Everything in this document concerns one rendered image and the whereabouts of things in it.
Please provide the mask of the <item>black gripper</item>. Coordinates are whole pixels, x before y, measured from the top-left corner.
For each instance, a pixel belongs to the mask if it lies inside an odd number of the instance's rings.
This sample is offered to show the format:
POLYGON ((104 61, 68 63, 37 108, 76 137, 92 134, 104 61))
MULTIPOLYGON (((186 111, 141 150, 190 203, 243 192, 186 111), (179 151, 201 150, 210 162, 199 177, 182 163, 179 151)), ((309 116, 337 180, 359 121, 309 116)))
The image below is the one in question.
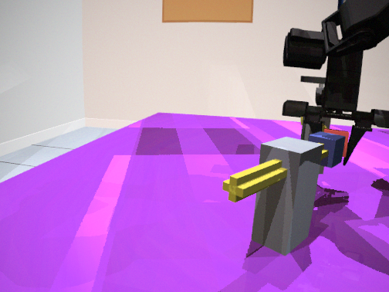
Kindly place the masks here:
POLYGON ((389 128, 389 111, 371 109, 371 112, 357 110, 360 73, 353 71, 329 70, 326 72, 323 106, 309 106, 309 102, 287 100, 282 106, 282 115, 288 117, 305 117, 304 124, 309 124, 313 134, 322 132, 322 117, 354 121, 347 143, 346 165, 352 152, 366 131, 372 131, 371 125, 389 128), (328 107, 335 112, 326 111, 328 107), (343 114, 350 110, 352 114, 343 114), (339 115, 338 115, 339 114, 339 115), (347 116, 346 116, 347 115, 347 116))

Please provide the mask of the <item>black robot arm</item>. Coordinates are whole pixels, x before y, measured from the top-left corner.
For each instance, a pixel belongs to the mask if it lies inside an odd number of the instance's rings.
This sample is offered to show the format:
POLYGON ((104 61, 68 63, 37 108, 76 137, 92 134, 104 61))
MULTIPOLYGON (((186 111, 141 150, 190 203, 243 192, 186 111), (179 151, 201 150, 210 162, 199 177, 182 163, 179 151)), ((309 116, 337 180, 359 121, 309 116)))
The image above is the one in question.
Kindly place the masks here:
POLYGON ((346 0, 322 21, 322 31, 291 28, 285 38, 283 65, 361 74, 363 52, 389 36, 389 0, 346 0), (340 25, 342 39, 338 38, 340 25))

